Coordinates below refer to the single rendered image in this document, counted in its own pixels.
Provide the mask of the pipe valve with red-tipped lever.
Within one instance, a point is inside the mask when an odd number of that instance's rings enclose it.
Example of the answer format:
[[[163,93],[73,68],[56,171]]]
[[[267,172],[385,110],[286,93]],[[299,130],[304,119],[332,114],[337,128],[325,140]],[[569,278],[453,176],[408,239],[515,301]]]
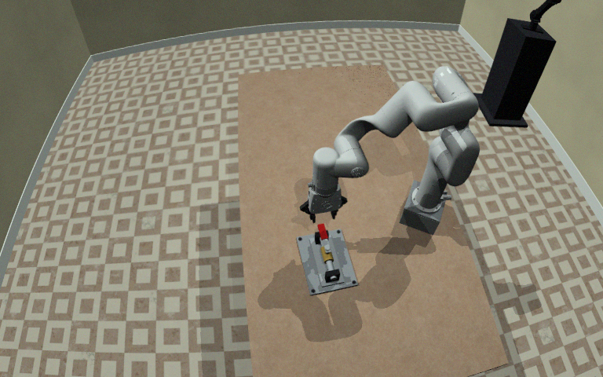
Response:
[[[309,240],[320,277],[321,286],[326,287],[334,284],[345,283],[331,235],[329,235],[328,231],[326,231],[324,223],[317,226],[319,231],[315,232],[315,238],[310,238]]]

